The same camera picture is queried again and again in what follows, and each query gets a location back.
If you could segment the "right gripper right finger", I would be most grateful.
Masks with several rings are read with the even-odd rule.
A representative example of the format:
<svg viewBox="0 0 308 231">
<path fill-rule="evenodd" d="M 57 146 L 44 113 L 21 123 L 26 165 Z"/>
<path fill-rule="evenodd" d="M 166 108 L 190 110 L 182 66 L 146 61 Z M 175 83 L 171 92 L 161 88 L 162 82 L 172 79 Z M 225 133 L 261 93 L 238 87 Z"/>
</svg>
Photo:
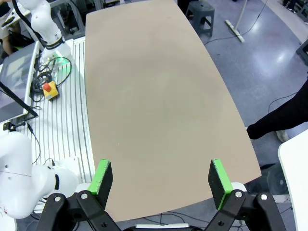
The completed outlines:
<svg viewBox="0 0 308 231">
<path fill-rule="evenodd" d="M 274 197 L 266 192 L 250 195 L 235 189 L 221 160 L 211 160 L 208 183 L 217 213 L 206 231 L 228 231 L 235 220 L 244 221 L 250 231 L 286 230 Z"/>
</svg>

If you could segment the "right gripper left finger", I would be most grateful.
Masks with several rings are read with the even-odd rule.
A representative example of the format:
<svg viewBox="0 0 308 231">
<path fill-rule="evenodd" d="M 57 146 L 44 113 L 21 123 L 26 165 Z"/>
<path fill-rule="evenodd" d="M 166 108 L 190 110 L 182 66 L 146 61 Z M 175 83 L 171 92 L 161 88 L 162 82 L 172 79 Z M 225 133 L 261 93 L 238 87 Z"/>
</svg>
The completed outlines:
<svg viewBox="0 0 308 231">
<path fill-rule="evenodd" d="M 78 222 L 86 221 L 93 231 L 119 231 L 120 228 L 105 211 L 113 174 L 109 160 L 102 159 L 86 190 L 66 197 L 51 194 L 38 221 L 38 231 L 72 231 Z"/>
</svg>

